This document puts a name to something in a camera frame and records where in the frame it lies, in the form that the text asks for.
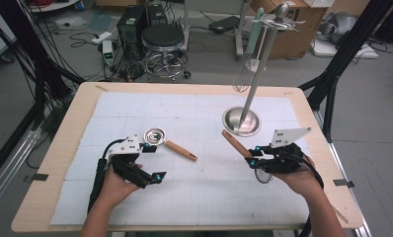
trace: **hand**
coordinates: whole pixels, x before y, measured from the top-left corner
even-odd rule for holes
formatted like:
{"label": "hand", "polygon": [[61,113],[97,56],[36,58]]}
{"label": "hand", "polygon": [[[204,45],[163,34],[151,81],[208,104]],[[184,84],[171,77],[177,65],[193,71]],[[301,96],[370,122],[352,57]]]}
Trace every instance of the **hand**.
{"label": "hand", "polygon": [[118,176],[114,172],[113,166],[110,165],[97,201],[101,201],[102,203],[109,205],[111,208],[114,208],[130,194],[139,189],[140,187],[137,185],[127,183],[124,179]]}
{"label": "hand", "polygon": [[[310,157],[304,155],[304,160],[314,167],[314,162],[310,159]],[[273,176],[286,182],[294,192],[305,198],[309,195],[314,195],[314,193],[318,190],[322,191],[322,188],[313,173],[305,166],[301,167],[294,173],[273,174]]]}

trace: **metal utensil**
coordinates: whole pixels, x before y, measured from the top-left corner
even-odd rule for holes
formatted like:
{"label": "metal utensil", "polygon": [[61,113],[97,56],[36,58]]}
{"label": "metal utensil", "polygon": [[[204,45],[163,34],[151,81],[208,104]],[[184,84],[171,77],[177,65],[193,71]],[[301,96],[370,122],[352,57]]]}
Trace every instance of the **metal utensil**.
{"label": "metal utensil", "polygon": [[166,147],[168,147],[172,151],[175,151],[176,153],[184,156],[185,158],[190,159],[192,161],[196,161],[197,160],[197,157],[193,153],[191,153],[189,150],[187,150],[184,147],[176,144],[173,141],[167,140],[166,139],[166,133],[161,128],[153,127],[153,128],[148,129],[144,133],[144,141],[147,142],[150,145],[165,144]]}

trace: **table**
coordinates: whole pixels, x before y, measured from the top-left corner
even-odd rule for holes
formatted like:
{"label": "table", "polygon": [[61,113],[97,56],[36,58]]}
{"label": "table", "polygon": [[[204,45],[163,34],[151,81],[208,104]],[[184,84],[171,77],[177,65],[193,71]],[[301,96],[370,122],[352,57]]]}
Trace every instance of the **table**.
{"label": "table", "polygon": [[[78,231],[81,226],[51,226],[59,199],[60,190],[67,169],[77,151],[86,125],[94,111],[99,96],[103,92],[166,93],[166,94],[206,94],[241,95],[231,86],[212,85],[164,85],[134,83],[84,83],[74,98],[47,154],[39,168],[39,174],[48,174],[46,181],[33,181],[15,219],[12,229],[16,232]],[[343,178],[301,90],[297,88],[260,87],[257,96],[288,98],[300,126],[310,126],[313,131],[305,137],[310,153],[321,157],[316,168],[325,182],[325,193],[331,204],[341,214],[338,215],[344,228],[362,226],[360,211],[347,187],[335,186],[334,180]],[[291,225],[250,225],[250,226],[111,226],[111,231],[144,230],[218,230],[218,229],[292,229]]]}

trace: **stool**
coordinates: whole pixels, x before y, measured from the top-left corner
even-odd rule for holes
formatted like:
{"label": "stool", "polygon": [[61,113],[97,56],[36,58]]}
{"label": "stool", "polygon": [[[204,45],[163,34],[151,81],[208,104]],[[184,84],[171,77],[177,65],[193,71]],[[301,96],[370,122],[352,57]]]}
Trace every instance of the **stool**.
{"label": "stool", "polygon": [[144,46],[152,50],[145,63],[146,73],[171,78],[175,82],[175,76],[184,70],[184,63],[172,52],[184,44],[184,33],[175,26],[158,24],[145,29],[141,40]]}

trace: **computer tower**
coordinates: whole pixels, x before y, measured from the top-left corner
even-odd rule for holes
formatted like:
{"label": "computer tower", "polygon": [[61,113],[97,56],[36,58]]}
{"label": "computer tower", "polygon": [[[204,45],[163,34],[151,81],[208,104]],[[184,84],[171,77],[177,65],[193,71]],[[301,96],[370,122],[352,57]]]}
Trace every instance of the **computer tower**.
{"label": "computer tower", "polygon": [[142,43],[128,43],[124,47],[124,58],[128,60],[141,60],[144,58],[144,45]]}
{"label": "computer tower", "polygon": [[141,34],[147,27],[146,8],[127,6],[117,23],[121,43],[141,43]]}
{"label": "computer tower", "polygon": [[148,5],[147,16],[150,26],[155,26],[157,24],[168,24],[168,19],[166,18],[165,12],[163,11],[163,6],[161,4]]}

